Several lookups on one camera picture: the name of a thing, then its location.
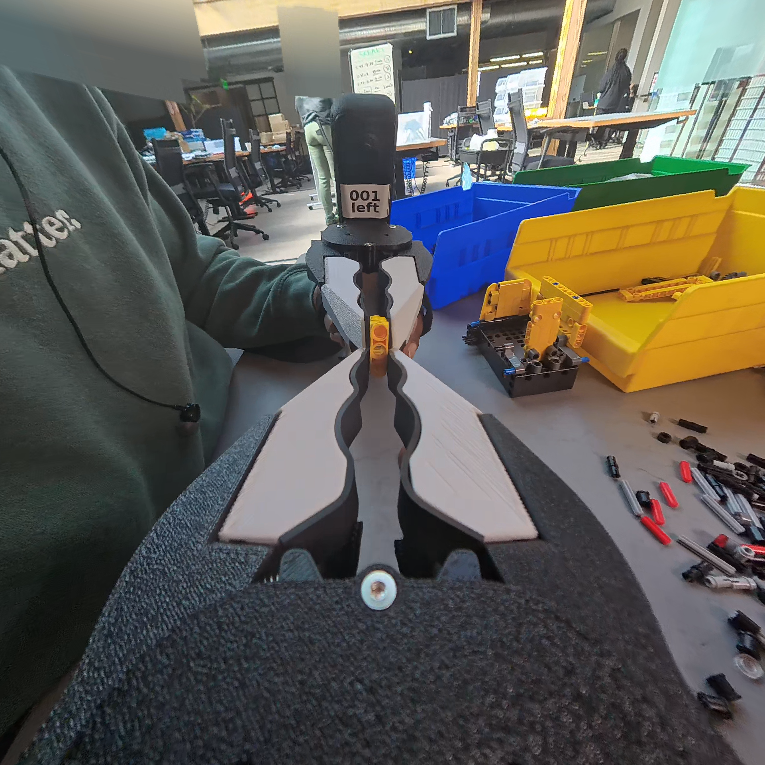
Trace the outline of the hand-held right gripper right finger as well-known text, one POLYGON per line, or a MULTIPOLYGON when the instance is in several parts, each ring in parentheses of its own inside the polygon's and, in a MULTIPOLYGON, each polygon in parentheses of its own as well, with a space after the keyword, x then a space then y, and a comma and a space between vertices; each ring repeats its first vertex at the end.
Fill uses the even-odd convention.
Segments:
POLYGON ((500 580, 490 550, 539 539, 502 456, 505 428, 401 351, 391 352, 387 379, 408 455, 394 543, 400 574, 436 579, 466 552, 479 578, 500 580))

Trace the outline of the pile of lego pins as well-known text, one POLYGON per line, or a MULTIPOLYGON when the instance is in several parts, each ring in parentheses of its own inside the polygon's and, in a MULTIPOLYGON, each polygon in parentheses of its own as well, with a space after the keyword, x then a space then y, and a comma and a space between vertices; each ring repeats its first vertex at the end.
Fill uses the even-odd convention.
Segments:
MULTIPOLYGON (((709 541, 699 542, 687 536, 673 538, 666 526, 665 507, 678 510, 678 497, 666 481, 656 483, 661 498, 648 490, 633 490, 622 476, 617 458, 604 456, 607 476, 618 487, 629 512, 660 544, 676 541, 697 561, 685 569, 682 579, 692 585, 717 592, 741 592, 764 602, 763 548, 763 457, 747 454, 742 461, 732 461, 725 454, 702 443, 698 436, 708 429, 680 418, 676 425, 688 434, 679 440, 668 432, 654 432, 658 443, 674 442, 691 458, 681 459, 677 473, 681 482, 694 487, 698 500, 725 526, 709 541)), ((726 619, 735 636, 734 666, 744 677, 763 682, 763 626, 737 609, 726 619)), ((696 694, 704 710, 721 720, 731 720, 742 695, 723 673, 709 675, 706 691, 696 694)))

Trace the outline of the yellow storage bin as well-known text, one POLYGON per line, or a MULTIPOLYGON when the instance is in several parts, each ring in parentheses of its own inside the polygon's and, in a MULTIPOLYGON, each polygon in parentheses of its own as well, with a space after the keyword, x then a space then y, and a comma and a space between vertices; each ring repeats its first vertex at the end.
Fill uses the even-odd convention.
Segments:
POLYGON ((735 186, 524 220, 506 279, 549 276, 592 304, 590 365, 624 392, 764 360, 764 190, 735 186), (695 286, 677 301, 626 303, 646 278, 745 272, 695 286))

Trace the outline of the person's left forearm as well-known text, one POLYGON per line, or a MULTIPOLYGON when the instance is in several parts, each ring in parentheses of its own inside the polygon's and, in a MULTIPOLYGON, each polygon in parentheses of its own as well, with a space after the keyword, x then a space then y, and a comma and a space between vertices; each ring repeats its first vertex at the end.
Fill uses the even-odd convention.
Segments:
POLYGON ((197 235, 177 277, 186 319, 219 344, 254 349, 308 337, 330 339, 317 285, 304 263, 261 263, 197 235))

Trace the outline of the lego gear parts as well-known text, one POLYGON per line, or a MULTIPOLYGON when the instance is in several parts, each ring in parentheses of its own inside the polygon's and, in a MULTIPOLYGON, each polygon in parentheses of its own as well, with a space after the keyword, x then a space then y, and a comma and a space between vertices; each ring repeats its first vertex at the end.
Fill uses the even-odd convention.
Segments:
POLYGON ((640 303, 671 299, 673 301, 687 292, 689 289, 705 284, 740 279, 748 274, 745 272, 731 272, 722 275, 712 272, 710 275, 690 275, 681 279, 658 279, 650 277, 644 279, 641 284, 617 291, 617 297, 626 303, 640 303))

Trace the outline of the white whiteboard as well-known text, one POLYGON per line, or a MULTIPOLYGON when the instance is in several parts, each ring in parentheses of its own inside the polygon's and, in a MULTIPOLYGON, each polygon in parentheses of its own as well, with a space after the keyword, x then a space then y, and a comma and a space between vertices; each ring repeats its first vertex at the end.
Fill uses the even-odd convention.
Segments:
POLYGON ((396 78, 393 46, 379 43, 349 52, 352 91, 358 94, 385 95, 396 100, 396 78))

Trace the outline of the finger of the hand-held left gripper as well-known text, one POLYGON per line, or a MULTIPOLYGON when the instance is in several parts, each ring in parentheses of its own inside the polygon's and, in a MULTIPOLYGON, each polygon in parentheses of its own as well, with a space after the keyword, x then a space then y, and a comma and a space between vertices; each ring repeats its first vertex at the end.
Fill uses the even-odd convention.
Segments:
POLYGON ((397 255, 384 260, 387 316, 392 350, 400 350, 409 341, 422 309, 424 286, 418 279, 413 257, 397 255))
POLYGON ((360 263, 342 255, 324 258, 322 302, 343 341, 357 349, 367 348, 367 320, 357 283, 360 263))

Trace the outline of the yellow grey lego build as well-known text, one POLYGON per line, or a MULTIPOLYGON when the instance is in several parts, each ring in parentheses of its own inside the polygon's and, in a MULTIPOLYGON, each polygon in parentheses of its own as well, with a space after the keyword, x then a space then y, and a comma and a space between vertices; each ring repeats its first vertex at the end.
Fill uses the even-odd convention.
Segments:
POLYGON ((589 301, 547 276, 538 288, 530 279, 496 282, 464 342, 481 349, 503 382, 572 373, 588 363, 579 349, 591 310, 589 301))

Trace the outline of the blue storage bin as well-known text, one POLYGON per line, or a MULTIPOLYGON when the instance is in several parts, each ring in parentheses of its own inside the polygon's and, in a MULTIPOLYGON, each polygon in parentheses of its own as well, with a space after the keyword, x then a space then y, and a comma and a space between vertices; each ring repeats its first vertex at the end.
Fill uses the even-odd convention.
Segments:
POLYGON ((391 223, 432 253, 426 294, 439 309, 501 282, 521 222, 567 214, 579 193, 578 187, 485 181, 396 200, 391 223))

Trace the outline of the small yellow lego connector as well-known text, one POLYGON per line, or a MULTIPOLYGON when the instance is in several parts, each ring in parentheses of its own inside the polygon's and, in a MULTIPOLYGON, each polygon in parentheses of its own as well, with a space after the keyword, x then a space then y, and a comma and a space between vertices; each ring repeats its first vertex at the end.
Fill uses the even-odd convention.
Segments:
POLYGON ((383 378, 387 375, 390 330, 384 316, 369 317, 369 372, 372 376, 383 378))

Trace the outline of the person's left hand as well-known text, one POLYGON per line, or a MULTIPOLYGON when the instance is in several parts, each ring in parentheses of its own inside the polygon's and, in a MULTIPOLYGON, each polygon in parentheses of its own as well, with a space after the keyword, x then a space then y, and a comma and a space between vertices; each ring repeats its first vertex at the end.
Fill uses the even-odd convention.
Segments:
MULTIPOLYGON (((409 339, 401 348, 401 351, 410 359, 414 358, 422 339, 424 330, 424 318, 425 313, 423 310, 421 310, 409 336, 409 339)), ((330 320, 328 314, 324 315, 324 326, 329 333, 330 339, 342 347, 345 344, 345 341, 343 340, 336 326, 330 320)))

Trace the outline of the green storage bin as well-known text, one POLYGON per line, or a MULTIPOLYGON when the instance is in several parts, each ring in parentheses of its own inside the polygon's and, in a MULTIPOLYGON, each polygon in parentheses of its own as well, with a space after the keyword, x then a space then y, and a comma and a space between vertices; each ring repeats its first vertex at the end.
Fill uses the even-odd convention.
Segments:
POLYGON ((579 188, 573 209, 589 210, 666 196, 712 190, 724 196, 749 164, 656 156, 525 170, 514 174, 514 184, 579 188))

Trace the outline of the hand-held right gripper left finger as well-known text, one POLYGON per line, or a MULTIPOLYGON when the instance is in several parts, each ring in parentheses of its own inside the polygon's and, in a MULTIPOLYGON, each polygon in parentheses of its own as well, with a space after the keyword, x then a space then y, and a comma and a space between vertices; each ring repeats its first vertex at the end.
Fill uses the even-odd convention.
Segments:
POLYGON ((273 418, 229 502, 217 539, 268 548, 258 575, 291 549, 326 579, 357 573, 362 524, 350 446, 362 427, 367 351, 358 349, 273 418))

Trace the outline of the black office chair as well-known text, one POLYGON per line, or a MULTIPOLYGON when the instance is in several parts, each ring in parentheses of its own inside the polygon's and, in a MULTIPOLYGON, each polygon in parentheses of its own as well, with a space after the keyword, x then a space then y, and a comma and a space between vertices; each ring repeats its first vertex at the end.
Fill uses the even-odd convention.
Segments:
POLYGON ((231 126, 231 121, 221 118, 220 127, 224 142, 224 173, 226 177, 224 186, 231 187, 231 190, 224 190, 224 187, 221 186, 221 194, 226 201, 226 209, 228 210, 226 230, 231 248, 238 250, 239 244, 236 238, 239 232, 261 235, 264 241, 269 240, 269 235, 252 223, 256 213, 248 214, 245 211, 244 196, 248 187, 239 174, 235 151, 235 130, 231 126))
POLYGON ((529 157, 530 129, 526 121, 522 89, 509 94, 508 107, 513 136, 509 160, 511 182, 514 182, 516 175, 521 171, 564 167, 575 163, 574 158, 557 155, 529 157))

